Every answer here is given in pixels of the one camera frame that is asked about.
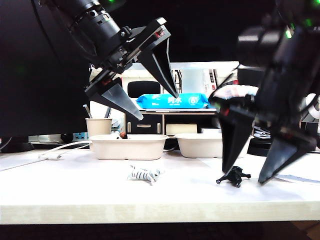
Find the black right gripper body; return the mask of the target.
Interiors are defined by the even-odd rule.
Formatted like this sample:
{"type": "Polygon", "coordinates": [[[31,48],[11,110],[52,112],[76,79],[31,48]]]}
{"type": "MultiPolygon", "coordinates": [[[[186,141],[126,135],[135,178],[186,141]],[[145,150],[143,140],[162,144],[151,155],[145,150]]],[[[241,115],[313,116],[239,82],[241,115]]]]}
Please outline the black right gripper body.
{"type": "Polygon", "coordinates": [[[245,94],[245,96],[232,96],[224,99],[218,96],[211,97],[220,114],[239,114],[254,118],[259,126],[270,132],[269,139],[256,137],[250,141],[250,150],[270,150],[274,138],[280,137],[286,140],[315,138],[318,145],[318,135],[313,130],[301,129],[298,126],[298,118],[306,113],[306,109],[300,109],[303,96],[299,94],[245,94]]]}

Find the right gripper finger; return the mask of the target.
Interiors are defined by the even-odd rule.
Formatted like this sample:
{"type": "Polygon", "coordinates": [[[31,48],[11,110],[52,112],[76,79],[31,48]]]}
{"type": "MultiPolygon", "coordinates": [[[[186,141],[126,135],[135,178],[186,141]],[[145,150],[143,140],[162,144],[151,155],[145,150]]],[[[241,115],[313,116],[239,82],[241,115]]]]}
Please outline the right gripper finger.
{"type": "Polygon", "coordinates": [[[219,115],[222,132],[222,171],[228,174],[247,143],[254,118],[242,114],[219,115]]]}
{"type": "Polygon", "coordinates": [[[258,182],[261,185],[266,184],[278,172],[314,149],[316,143],[317,140],[314,137],[306,139],[275,137],[259,173],[258,182]]]}

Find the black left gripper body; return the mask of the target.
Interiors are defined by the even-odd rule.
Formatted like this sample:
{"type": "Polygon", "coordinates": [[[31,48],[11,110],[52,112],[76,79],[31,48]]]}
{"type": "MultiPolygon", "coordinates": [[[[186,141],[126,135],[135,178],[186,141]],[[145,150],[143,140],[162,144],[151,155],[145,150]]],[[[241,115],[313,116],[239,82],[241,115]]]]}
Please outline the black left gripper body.
{"type": "Polygon", "coordinates": [[[140,53],[151,43],[158,39],[164,39],[171,36],[165,27],[166,20],[159,17],[149,23],[146,27],[139,27],[132,30],[132,35],[118,49],[113,51],[107,58],[107,67],[99,73],[86,89],[85,93],[90,100],[106,100],[102,93],[114,86],[120,84],[119,80],[114,80],[116,74],[122,74],[130,68],[135,59],[138,60],[140,53]]]}

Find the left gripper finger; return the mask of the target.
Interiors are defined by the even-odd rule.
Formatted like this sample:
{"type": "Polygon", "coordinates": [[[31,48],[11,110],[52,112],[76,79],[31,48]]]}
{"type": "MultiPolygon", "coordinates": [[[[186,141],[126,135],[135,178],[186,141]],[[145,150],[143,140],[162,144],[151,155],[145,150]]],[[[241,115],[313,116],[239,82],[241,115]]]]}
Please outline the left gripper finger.
{"type": "Polygon", "coordinates": [[[133,103],[131,98],[123,90],[122,86],[119,83],[111,86],[109,89],[106,89],[102,96],[110,102],[110,106],[114,109],[117,109],[125,114],[131,115],[138,120],[142,120],[144,117],[133,103]]]}
{"type": "Polygon", "coordinates": [[[137,59],[169,94],[177,98],[179,93],[171,69],[169,42],[169,37],[159,38],[145,48],[137,59]]]}

